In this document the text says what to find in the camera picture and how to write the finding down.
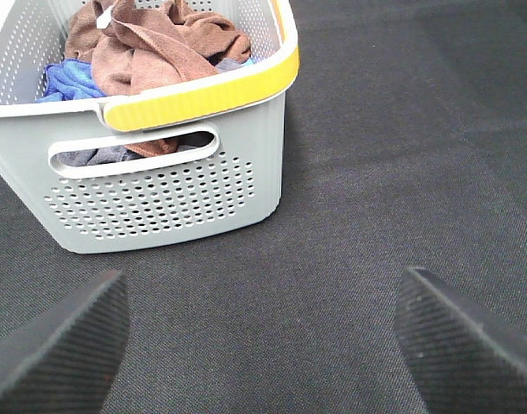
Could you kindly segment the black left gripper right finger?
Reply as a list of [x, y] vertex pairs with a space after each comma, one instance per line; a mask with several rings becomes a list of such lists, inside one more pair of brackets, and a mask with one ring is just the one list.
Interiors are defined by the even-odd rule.
[[399, 283], [394, 331], [431, 413], [527, 413], [527, 334], [421, 267]]

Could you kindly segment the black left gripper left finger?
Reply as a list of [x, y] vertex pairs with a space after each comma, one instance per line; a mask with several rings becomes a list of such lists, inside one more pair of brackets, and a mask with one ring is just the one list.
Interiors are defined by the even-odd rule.
[[129, 339], [128, 285], [116, 270], [0, 340], [0, 413], [99, 413]]

